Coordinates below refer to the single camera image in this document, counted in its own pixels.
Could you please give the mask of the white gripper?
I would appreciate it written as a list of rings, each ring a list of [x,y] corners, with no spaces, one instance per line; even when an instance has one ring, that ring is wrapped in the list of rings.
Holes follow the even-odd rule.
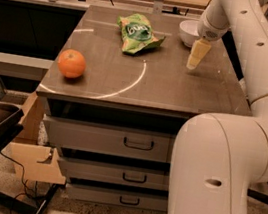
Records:
[[[229,21],[220,4],[210,3],[198,20],[198,34],[191,48],[186,67],[194,70],[211,49],[209,41],[216,41],[228,31]]]

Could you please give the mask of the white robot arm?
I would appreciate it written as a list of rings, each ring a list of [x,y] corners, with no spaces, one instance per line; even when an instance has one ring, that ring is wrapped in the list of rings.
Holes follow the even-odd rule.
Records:
[[[258,0],[213,0],[203,21],[233,34],[251,114],[205,113],[173,145],[168,214],[247,214],[247,190],[268,181],[268,21]]]

